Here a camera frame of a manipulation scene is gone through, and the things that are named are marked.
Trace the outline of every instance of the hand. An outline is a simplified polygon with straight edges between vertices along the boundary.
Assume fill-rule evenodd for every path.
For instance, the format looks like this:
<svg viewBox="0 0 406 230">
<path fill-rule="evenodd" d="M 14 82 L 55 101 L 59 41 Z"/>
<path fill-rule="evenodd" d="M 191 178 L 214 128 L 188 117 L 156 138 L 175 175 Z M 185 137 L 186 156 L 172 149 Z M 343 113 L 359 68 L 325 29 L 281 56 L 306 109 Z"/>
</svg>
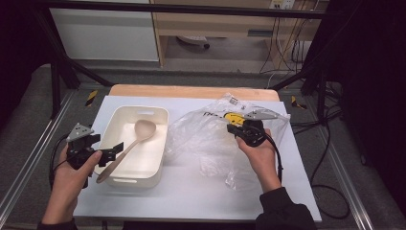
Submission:
<svg viewBox="0 0 406 230">
<path fill-rule="evenodd" d="M 265 132 L 271 135 L 269 128 L 266 128 Z M 266 193 L 280 188 L 282 184 L 278 179 L 275 167 L 275 149 L 271 143 L 266 140 L 253 148 L 247 146 L 239 137 L 236 137 L 236 140 L 238 147 L 247 155 L 251 167 L 257 174 L 262 190 Z"/>
<path fill-rule="evenodd" d="M 68 146 L 60 153 L 59 163 L 66 160 L 67 150 Z M 102 152 L 96 151 L 77 171 L 66 161 L 56 169 L 53 190 L 42 223 L 57 224 L 72 220 L 78 204 L 78 195 L 87 176 L 95 169 L 101 157 Z"/>
</svg>

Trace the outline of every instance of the plastic bag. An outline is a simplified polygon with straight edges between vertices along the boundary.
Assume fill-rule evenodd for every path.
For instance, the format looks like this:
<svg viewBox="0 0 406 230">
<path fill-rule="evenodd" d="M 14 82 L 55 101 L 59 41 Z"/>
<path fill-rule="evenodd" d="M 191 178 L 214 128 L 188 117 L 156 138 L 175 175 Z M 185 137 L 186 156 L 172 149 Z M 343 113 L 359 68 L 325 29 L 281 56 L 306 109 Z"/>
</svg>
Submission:
<svg viewBox="0 0 406 230">
<path fill-rule="evenodd" d="M 224 116 L 230 112 L 247 114 L 259 109 L 265 108 L 226 94 L 214 103 L 185 114 L 169 126 L 165 160 L 192 153 L 198 157 L 203 175 L 226 176 L 225 183 L 234 190 L 253 188 L 258 185 L 257 176 L 246 155 L 238 148 L 235 136 L 227 131 L 230 122 Z M 271 129 L 278 147 L 290 116 L 275 114 L 277 119 L 263 120 L 263 126 Z"/>
</svg>

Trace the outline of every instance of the wooden spoon handle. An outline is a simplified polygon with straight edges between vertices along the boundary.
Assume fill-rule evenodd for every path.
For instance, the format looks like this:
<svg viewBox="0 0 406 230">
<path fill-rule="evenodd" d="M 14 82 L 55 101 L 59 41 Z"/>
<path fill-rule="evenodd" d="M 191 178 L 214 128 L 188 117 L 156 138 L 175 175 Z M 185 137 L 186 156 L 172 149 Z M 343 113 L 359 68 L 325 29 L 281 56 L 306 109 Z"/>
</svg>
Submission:
<svg viewBox="0 0 406 230">
<path fill-rule="evenodd" d="M 96 179 L 96 183 L 100 184 L 102 183 L 105 179 L 107 179 L 108 176 L 110 176 L 110 174 L 117 168 L 117 166 L 120 165 L 120 163 L 123 161 L 123 159 L 125 158 L 126 153 L 123 152 L 121 155 L 119 155 L 119 157 L 116 158 L 115 161 L 111 162 L 110 165 L 108 165 L 102 172 L 101 174 L 98 176 L 98 178 Z"/>
<path fill-rule="evenodd" d="M 98 176 L 96 179 L 96 183 L 100 184 L 102 183 L 105 179 L 107 179 L 108 176 L 110 176 L 111 173 L 114 172 L 114 170 L 120 165 L 120 163 L 123 161 L 123 159 L 126 157 L 129 151 L 131 151 L 132 148 L 134 148 L 138 143 L 140 143 L 140 140 L 135 140 L 129 147 L 127 147 L 122 154 L 120 154 L 115 161 L 111 162 L 110 165 L 108 165 Z"/>
</svg>

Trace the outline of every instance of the black sleeve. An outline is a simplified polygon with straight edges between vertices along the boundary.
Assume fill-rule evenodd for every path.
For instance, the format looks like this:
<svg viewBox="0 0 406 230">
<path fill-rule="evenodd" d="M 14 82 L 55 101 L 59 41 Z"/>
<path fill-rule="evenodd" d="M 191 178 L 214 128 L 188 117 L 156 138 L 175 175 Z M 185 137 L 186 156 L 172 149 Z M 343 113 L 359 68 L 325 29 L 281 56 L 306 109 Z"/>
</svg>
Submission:
<svg viewBox="0 0 406 230">
<path fill-rule="evenodd" d="M 293 203 L 284 187 L 261 195 L 259 200 L 263 214 L 257 217 L 257 230 L 316 229 L 307 207 Z"/>
<path fill-rule="evenodd" d="M 40 222 L 36 226 L 36 230 L 78 230 L 78 228 L 75 225 L 75 219 L 73 218 L 69 222 L 59 224 L 43 224 Z"/>
</svg>

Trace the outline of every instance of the white tabletop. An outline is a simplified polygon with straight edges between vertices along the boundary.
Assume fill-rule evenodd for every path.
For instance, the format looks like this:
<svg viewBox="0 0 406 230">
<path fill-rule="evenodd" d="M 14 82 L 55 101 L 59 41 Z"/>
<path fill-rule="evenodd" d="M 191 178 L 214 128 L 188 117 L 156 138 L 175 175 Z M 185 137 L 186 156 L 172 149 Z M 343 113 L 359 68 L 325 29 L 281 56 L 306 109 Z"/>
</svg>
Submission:
<svg viewBox="0 0 406 230">
<path fill-rule="evenodd" d="M 163 107 L 169 112 L 171 124 L 189 111 L 200 109 L 213 101 L 106 96 L 92 128 L 95 133 L 103 134 L 115 109 L 122 105 Z M 283 103 L 280 102 L 250 102 L 282 114 L 286 113 Z M 295 203 L 305 204 L 313 219 L 321 221 L 290 125 L 279 149 L 284 168 L 282 185 Z M 229 189 L 224 181 L 225 177 L 201 175 L 196 156 L 180 154 L 176 160 L 164 164 L 161 181 L 151 189 L 96 184 L 96 176 L 89 178 L 88 188 L 80 193 L 75 217 L 188 221 L 255 220 L 262 213 L 259 202 L 260 184 L 252 190 L 234 191 Z"/>
</svg>

